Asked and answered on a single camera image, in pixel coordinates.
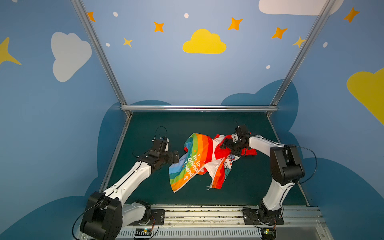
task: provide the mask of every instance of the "white cloud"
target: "white cloud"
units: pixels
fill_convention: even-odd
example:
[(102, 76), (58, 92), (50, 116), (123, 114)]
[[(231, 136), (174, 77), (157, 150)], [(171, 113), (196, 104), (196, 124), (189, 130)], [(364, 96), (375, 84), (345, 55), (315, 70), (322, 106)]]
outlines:
[(56, 32), (52, 35), (51, 48), (56, 58), (53, 74), (60, 82), (66, 82), (91, 57), (91, 45), (82, 41), (76, 34)]
[[(336, 12), (344, 0), (336, 0), (331, 14)], [(259, 9), (266, 14), (319, 15), (326, 0), (260, 0)]]

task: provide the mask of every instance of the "wall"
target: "wall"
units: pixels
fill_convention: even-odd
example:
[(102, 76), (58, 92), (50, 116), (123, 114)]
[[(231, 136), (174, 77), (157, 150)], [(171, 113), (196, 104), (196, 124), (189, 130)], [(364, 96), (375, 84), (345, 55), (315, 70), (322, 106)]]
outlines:
[(269, 105), (324, 3), (84, 0), (127, 102), (172, 105)]
[(0, 23), (0, 239), (71, 239), (126, 117), (70, 0), (3, 0)]
[[(379, 0), (345, 0), (271, 116), (282, 142), (319, 157), (303, 189), (336, 240), (383, 234), (383, 8)], [(303, 155), (309, 175), (314, 158)]]

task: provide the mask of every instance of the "yellow star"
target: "yellow star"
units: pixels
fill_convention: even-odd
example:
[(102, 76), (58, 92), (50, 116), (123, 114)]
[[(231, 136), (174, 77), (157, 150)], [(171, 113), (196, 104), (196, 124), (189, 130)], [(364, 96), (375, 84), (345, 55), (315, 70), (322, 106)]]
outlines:
[(301, 44), (303, 43), (305, 41), (305, 39), (301, 39), (301, 36), (299, 36), (299, 41), (297, 41), (295, 44), (293, 44), (293, 45), (298, 45), (299, 46), (299, 48), (301, 47)]
[(0, 64), (5, 61), (10, 61), (16, 64), (21, 65), (14, 57), (12, 57), (8, 52), (8, 44), (9, 44), (9, 37), (6, 38), (1, 44), (0, 44)]
[(155, 22), (155, 26), (156, 26), (155, 31), (161, 31), (163, 33), (163, 25), (164, 23)]
[(228, 30), (236, 29), (238, 31), (239, 30), (239, 24), (241, 23), (241, 21), (243, 21), (243, 20), (242, 19), (236, 20), (236, 19), (232, 18), (232, 23), (229, 26)]
[(352, 8), (352, 10), (349, 12), (349, 14), (344, 18), (344, 20), (348, 20), (349, 23), (352, 22), (353, 18), (359, 14), (360, 12), (355, 11), (355, 8)]
[(276, 29), (276, 33), (275, 35), (272, 37), (272, 38), (280, 38), (283, 36), (283, 33), (287, 30), (288, 28), (286, 29), (280, 29), (280, 28), (277, 28)]
[(89, 20), (95, 22), (95, 19), (93, 18), (93, 12), (88, 13)]
[(132, 48), (132, 46), (131, 46), (131, 42), (132, 42), (133, 40), (128, 41), (128, 40), (126, 40), (125, 38), (124, 38), (124, 40), (125, 40), (125, 43), (124, 43), (123, 45), (129, 45), (129, 46)]

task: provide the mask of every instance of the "green mat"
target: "green mat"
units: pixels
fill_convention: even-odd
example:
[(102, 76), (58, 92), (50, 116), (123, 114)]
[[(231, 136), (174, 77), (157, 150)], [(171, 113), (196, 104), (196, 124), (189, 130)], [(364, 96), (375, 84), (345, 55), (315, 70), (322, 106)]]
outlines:
[[(108, 187), (112, 186), (127, 171), (136, 158), (152, 146), (157, 127), (164, 126), (170, 140), (170, 149), (178, 150), (180, 156), (185, 140), (194, 132), (215, 137), (217, 134), (232, 134), (238, 124), (247, 125), (252, 134), (277, 141), (268, 118), (264, 113), (218, 113), (218, 112), (136, 112), (123, 141)], [(157, 137), (165, 136), (163, 128)], [(128, 198), (128, 204), (143, 200), (150, 204), (220, 204), (258, 205), (271, 184), (270, 160), (261, 152), (257, 156), (242, 156), (233, 163), (232, 170), (222, 189), (206, 190), (212, 179), (208, 173), (196, 175), (181, 190), (174, 193), (169, 183), (169, 165), (164, 165), (144, 180)], [(284, 205), (306, 205), (298, 186), (288, 193)]]

